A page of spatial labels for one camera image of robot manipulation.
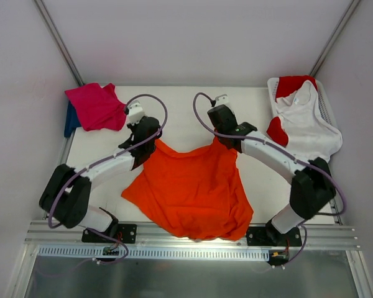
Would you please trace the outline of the orange t shirt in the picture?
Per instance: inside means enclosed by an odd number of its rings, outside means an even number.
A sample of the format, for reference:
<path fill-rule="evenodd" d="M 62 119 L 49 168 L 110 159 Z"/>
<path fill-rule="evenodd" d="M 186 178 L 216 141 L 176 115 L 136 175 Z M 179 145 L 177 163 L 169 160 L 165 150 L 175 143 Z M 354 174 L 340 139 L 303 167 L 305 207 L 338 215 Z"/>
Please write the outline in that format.
<path fill-rule="evenodd" d="M 250 224 L 251 207 L 239 170 L 238 153 L 214 138 L 210 145 L 181 153 L 161 140 L 122 197 L 153 223 Z"/>

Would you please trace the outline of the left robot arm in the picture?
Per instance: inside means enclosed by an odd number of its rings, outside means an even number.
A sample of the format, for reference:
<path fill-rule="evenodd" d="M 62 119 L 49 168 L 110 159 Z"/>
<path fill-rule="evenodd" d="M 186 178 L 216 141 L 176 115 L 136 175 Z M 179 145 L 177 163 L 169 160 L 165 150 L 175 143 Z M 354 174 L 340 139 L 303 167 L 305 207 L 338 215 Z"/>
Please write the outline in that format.
<path fill-rule="evenodd" d="M 95 233 L 103 242 L 117 237 L 118 219 L 102 207 L 90 205 L 90 195 L 107 180 L 146 162 L 155 151 L 155 141 L 163 130 L 159 121 L 149 116 L 127 127 L 131 135 L 114 154 L 83 168 L 65 163 L 55 168 L 39 200 L 40 208 L 48 213 L 47 223 L 51 229 L 80 226 Z"/>

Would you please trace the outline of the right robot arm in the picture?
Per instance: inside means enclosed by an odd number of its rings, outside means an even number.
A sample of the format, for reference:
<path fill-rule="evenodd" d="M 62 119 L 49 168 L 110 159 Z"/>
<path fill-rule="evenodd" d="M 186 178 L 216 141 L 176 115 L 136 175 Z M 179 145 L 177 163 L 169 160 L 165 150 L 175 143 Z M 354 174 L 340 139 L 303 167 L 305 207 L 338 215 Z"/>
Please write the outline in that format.
<path fill-rule="evenodd" d="M 324 159 L 298 159 L 250 123 L 237 123 L 234 112 L 225 104 L 213 104 L 207 115 L 220 143 L 260 161 L 290 185 L 288 204 L 252 236 L 261 245 L 284 245 L 288 232 L 318 215 L 335 197 L 336 189 L 330 181 L 329 166 Z"/>

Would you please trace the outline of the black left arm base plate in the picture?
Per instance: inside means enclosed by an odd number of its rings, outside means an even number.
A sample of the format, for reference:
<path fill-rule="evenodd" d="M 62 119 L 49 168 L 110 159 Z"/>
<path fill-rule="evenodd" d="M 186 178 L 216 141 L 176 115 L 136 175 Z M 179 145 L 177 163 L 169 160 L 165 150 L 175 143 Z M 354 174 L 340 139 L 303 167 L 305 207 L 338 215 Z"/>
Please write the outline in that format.
<path fill-rule="evenodd" d="M 114 243 L 125 244 L 136 242 L 137 225 L 131 223 L 112 223 L 105 231 L 99 232 L 92 228 L 84 229 L 81 237 L 83 243 Z"/>

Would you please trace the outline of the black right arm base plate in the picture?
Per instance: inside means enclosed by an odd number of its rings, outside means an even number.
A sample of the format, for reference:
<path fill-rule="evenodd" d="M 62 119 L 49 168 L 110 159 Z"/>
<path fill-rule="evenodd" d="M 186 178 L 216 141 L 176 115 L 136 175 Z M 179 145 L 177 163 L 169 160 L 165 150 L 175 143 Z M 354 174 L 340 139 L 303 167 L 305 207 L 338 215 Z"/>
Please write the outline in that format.
<path fill-rule="evenodd" d="M 302 237 L 298 227 L 281 234 L 277 230 L 268 230 L 264 226 L 251 226 L 247 229 L 246 240 L 248 246 L 302 246 Z"/>

